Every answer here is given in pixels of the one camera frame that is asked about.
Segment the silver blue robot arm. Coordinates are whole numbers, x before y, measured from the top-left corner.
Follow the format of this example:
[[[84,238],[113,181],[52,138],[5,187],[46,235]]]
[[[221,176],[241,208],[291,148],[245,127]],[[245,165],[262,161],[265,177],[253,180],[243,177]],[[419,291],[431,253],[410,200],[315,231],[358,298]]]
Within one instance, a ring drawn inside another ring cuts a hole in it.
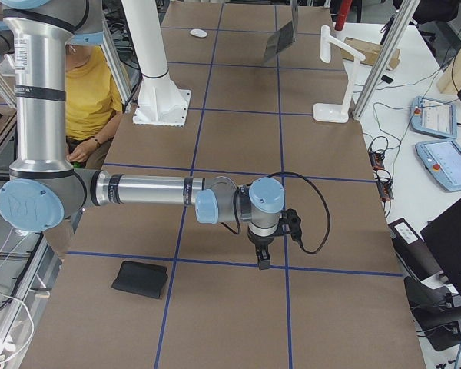
[[[42,232],[87,206],[109,203],[194,206],[204,224],[244,222],[260,269],[281,235],[284,189],[275,177],[237,186],[224,177],[111,175],[74,168],[66,158],[65,46],[104,40],[99,1],[5,1],[14,35],[18,157],[0,190],[0,214],[13,227]]]

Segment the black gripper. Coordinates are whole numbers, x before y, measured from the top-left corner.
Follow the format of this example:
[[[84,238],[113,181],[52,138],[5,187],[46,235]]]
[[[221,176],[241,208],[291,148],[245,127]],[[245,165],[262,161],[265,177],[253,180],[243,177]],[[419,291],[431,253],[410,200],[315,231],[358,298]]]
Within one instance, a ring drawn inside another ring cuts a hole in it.
[[[273,234],[267,236],[260,236],[253,233],[251,230],[247,231],[248,239],[254,244],[257,256],[257,266],[259,270],[270,268],[270,254],[268,251],[269,245],[275,238],[281,236],[281,231],[275,231]]]

